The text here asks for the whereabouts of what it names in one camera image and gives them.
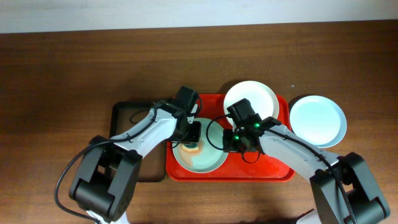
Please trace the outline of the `green and orange sponge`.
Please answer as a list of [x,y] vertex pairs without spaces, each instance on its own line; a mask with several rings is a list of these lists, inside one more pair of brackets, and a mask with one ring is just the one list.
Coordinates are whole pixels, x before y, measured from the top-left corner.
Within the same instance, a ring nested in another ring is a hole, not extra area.
[[197,153],[200,151],[198,143],[192,142],[189,144],[183,144],[181,150],[187,153]]

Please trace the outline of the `light green plate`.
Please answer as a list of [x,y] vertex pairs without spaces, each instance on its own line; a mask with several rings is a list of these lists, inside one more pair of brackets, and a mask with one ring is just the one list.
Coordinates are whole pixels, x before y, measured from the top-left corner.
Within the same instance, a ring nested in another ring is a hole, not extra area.
[[219,168],[226,160],[228,153],[214,148],[207,140],[206,130],[211,122],[208,118],[195,118],[201,122],[201,136],[197,153],[187,153],[181,150],[183,144],[172,149],[177,162],[186,170],[194,173],[207,173]]

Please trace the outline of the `light blue plate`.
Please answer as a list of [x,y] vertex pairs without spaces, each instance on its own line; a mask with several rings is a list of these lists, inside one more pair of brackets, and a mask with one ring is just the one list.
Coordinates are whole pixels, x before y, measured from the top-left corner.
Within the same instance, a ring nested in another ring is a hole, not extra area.
[[320,148],[340,143],[348,127],[343,110],[331,99],[318,95],[304,96],[292,105],[290,125],[298,137]]

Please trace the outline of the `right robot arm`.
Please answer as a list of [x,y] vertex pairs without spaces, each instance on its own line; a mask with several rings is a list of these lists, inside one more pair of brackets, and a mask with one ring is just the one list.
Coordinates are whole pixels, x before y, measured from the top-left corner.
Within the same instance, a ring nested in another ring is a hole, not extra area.
[[340,156],[320,149],[272,117],[259,121],[252,116],[241,127],[226,129],[223,148],[227,152],[257,151],[273,157],[310,183],[316,207],[298,217],[297,223],[375,224],[391,214],[360,155],[351,152]]

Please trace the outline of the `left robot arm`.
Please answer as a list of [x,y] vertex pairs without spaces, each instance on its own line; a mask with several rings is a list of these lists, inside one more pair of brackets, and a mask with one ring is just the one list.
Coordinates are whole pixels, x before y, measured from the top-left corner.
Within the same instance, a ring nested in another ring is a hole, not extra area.
[[196,98],[160,100],[131,129],[105,139],[94,137],[81,159],[69,197],[95,223],[127,223],[142,160],[164,140],[185,139],[198,111]]

